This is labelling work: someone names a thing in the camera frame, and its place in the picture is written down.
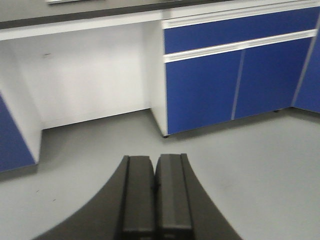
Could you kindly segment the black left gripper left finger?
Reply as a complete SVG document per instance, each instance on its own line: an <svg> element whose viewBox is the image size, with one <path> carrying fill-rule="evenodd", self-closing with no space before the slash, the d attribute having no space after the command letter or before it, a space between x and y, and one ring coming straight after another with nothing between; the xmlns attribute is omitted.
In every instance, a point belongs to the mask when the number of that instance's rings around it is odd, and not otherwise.
<svg viewBox="0 0 320 240"><path fill-rule="evenodd" d="M37 239L156 239L154 180L148 156L125 155L91 200Z"/></svg>

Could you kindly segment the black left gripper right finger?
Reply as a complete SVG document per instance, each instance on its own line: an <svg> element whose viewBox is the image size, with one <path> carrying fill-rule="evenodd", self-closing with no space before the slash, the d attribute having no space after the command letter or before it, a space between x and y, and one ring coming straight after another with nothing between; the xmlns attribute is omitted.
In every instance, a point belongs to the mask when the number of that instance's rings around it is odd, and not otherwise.
<svg viewBox="0 0 320 240"><path fill-rule="evenodd" d="M161 154L155 172L158 240L239 240L193 171L188 156Z"/></svg>

